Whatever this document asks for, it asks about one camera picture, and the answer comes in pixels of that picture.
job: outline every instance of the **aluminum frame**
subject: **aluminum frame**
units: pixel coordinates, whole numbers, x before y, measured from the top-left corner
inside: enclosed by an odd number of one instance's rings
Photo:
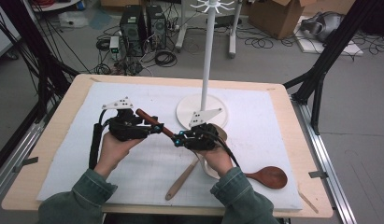
[[[0,170],[0,195],[6,188],[10,179],[16,175],[15,168],[22,166],[22,162],[28,157],[29,152],[35,146],[38,138],[44,130],[44,120],[40,123],[34,123],[26,132],[25,136],[17,145],[11,156],[7,159],[7,162]]]
[[[332,166],[331,159],[329,158],[326,147],[323,144],[322,138],[320,135],[315,134],[314,129],[310,124],[311,112],[307,105],[298,105],[298,108],[303,117],[303,122],[306,126],[308,136],[310,137],[311,144],[314,148],[315,156],[320,163],[320,168],[328,175],[328,177],[324,180],[326,181],[329,190],[332,193],[338,215],[344,224],[356,224],[357,221],[354,217],[354,214],[352,213],[351,207],[349,206],[346,194],[344,193],[337,178],[337,174],[334,170],[334,167]]]

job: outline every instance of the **white stand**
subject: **white stand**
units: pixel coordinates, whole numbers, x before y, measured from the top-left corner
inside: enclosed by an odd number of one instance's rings
[[[237,29],[238,19],[240,17],[242,7],[242,0],[238,0],[237,6],[235,8],[235,17],[233,21],[233,27],[230,33],[230,41],[229,41],[229,56],[233,59],[235,58],[235,31]]]
[[[177,106],[177,117],[180,124],[185,129],[190,129],[189,123],[195,111],[200,111],[201,95],[195,94],[183,98]],[[220,127],[224,127],[228,120],[228,110],[226,105],[217,97],[208,95],[206,98],[206,110],[221,108],[222,112],[209,120],[209,123],[214,123]]]
[[[188,29],[188,24],[185,22],[185,0],[181,0],[180,4],[180,27],[177,44],[175,45],[175,49],[180,53],[182,49],[183,40],[185,39],[186,30]]]
[[[202,0],[197,0],[199,2],[203,2],[203,5],[197,6],[197,7],[203,7],[206,6],[206,10],[204,12],[208,12],[208,20],[207,20],[207,25],[206,25],[206,55],[205,55],[205,60],[204,60],[204,76],[203,76],[203,90],[201,94],[201,101],[197,98],[200,97],[200,95],[194,95],[194,96],[188,96],[184,98],[183,100],[180,101],[178,104],[177,108],[177,116],[179,122],[183,125],[183,127],[189,129],[189,121],[192,117],[193,112],[195,111],[204,111],[206,110],[206,105],[210,106],[210,109],[218,109],[222,108],[222,112],[215,117],[216,118],[221,118],[219,120],[214,119],[210,122],[217,124],[220,127],[224,127],[224,125],[227,123],[227,109],[224,103],[214,97],[214,96],[209,96],[209,102],[208,104],[206,103],[207,97],[207,89],[208,89],[208,81],[209,81],[209,70],[211,66],[211,55],[212,55],[212,43],[213,43],[213,38],[214,38],[214,26],[215,26],[215,14],[216,12],[219,13],[218,7],[223,7],[225,9],[230,10],[229,8],[226,8],[222,5],[230,5],[229,4],[221,4],[217,0],[209,0],[209,1],[202,1]]]

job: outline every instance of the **person's left hand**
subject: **person's left hand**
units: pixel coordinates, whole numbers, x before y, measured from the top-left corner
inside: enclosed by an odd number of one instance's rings
[[[107,179],[119,162],[130,153],[130,149],[143,140],[144,139],[133,139],[121,142],[111,133],[106,133],[102,142],[101,156],[94,171],[104,179]]]

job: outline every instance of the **green jacket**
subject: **green jacket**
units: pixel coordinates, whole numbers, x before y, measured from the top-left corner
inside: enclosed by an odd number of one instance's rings
[[[102,204],[116,188],[89,169],[71,191],[55,194],[40,205],[37,223],[101,224]],[[273,217],[273,204],[253,190],[237,167],[222,177],[211,189],[211,193],[226,208],[222,224],[278,224]]]

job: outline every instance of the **hand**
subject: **hand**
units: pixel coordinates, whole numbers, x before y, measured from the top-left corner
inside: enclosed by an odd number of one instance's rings
[[[102,142],[101,156],[94,171],[107,179],[118,163],[130,153],[130,149],[142,141],[143,139],[133,139],[121,142],[111,133],[106,133]]]
[[[222,147],[215,147],[212,150],[196,151],[206,158],[208,165],[218,172],[220,177],[233,168],[232,160],[227,152]]]

